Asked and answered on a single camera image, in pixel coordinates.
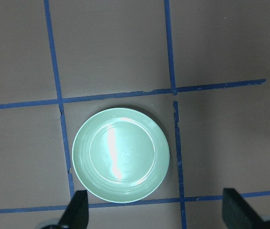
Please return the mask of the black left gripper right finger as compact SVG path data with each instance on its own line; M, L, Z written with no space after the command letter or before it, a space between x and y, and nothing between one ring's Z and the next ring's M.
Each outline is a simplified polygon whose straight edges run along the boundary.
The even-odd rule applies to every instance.
M224 188L222 193L222 219L228 229L259 229L263 219L234 188Z

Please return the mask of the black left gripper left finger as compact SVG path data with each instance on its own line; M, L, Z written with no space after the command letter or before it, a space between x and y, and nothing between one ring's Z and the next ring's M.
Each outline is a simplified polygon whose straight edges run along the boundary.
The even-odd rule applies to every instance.
M86 190L76 191L58 222L59 229L86 229L89 222L89 205Z

